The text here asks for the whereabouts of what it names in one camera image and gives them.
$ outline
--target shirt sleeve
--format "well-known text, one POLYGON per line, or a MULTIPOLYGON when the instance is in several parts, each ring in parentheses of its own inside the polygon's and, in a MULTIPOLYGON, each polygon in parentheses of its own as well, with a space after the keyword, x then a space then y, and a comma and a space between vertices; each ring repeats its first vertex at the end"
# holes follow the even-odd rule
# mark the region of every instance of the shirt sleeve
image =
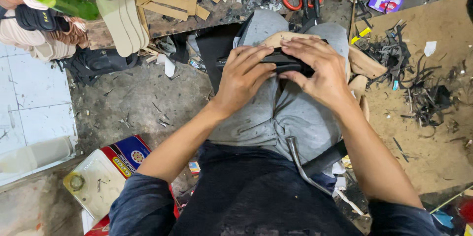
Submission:
POLYGON ((134 173, 110 207, 109 234, 167 235, 175 223, 173 209, 166 181, 134 173))
POLYGON ((432 217, 424 209, 382 201, 369 203, 370 236, 440 236, 432 217))

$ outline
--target white paper scrap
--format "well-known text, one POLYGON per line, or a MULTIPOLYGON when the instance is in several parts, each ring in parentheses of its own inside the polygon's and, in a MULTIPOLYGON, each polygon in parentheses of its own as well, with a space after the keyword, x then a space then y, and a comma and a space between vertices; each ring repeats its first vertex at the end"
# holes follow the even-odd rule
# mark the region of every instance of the white paper scrap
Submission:
POLYGON ((164 74, 171 78, 174 75, 175 65, 165 54, 157 55, 156 63, 164 65, 164 74))
POLYGON ((435 52, 437 47, 437 41, 425 43, 424 54, 425 56, 431 56, 435 52))

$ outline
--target yellow tag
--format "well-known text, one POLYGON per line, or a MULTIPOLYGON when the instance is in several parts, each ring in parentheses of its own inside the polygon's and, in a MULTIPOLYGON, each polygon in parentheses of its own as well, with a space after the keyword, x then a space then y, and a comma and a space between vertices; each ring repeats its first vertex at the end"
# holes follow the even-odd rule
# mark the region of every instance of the yellow tag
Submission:
MULTIPOLYGON (((364 29, 364 30, 359 34, 359 36, 363 37, 363 36, 365 36, 365 35, 367 35, 367 34, 369 34, 369 33, 371 33, 371 29, 368 27, 368 28, 364 29)), ((353 38, 352 38, 352 45, 353 45, 356 41, 358 41, 359 39, 361 39, 361 38, 359 38, 359 37, 357 37, 357 36, 356 36, 356 37, 353 37, 353 38)))

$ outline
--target gray sweatpants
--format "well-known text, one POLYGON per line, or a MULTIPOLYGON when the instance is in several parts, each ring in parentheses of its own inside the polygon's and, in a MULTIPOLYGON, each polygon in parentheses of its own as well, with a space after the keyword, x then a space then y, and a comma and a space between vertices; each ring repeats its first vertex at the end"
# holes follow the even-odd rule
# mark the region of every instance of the gray sweatpants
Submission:
MULTIPOLYGON (((279 31, 288 31, 287 21, 276 12, 258 9, 238 45, 257 45, 279 31)), ((345 28, 323 23, 311 27, 306 34, 326 39, 348 63, 345 28)), ((277 77, 264 82, 243 108, 213 131, 210 141, 221 145, 259 146, 292 160, 285 138, 294 136, 303 164, 340 141, 340 129, 330 110, 293 82, 287 83, 276 101, 278 84, 277 77)))

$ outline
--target forearm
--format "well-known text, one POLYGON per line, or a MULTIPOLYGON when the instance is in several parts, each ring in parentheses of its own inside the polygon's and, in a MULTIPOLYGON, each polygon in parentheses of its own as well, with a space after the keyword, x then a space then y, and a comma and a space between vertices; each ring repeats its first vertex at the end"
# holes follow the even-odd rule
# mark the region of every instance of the forearm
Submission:
POLYGON ((171 183, 194 156, 197 148, 225 118, 225 115, 213 109, 210 102, 197 116, 153 150, 137 172, 171 183))
POLYGON ((358 184, 366 197, 423 208, 401 165, 366 121, 356 101, 334 114, 358 184))

